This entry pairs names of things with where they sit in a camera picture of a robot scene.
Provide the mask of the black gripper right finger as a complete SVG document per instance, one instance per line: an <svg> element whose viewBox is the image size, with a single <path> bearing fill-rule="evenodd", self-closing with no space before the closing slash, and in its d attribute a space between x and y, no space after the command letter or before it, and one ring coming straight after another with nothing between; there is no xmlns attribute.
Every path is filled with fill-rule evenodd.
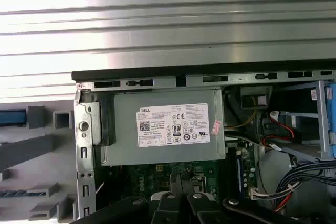
<svg viewBox="0 0 336 224"><path fill-rule="evenodd" d="M190 179L182 179L181 188L196 223L291 223L290 217L248 199L228 197L217 202L210 194L195 191Z"/></svg>

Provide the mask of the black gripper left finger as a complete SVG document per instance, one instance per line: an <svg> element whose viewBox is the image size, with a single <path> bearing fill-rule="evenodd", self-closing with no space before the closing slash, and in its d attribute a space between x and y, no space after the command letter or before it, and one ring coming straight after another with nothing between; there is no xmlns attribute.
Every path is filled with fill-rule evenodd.
<svg viewBox="0 0 336 224"><path fill-rule="evenodd" d="M181 174L170 175L170 190L154 193L150 200L129 196L78 220L79 223L180 223Z"/></svg>

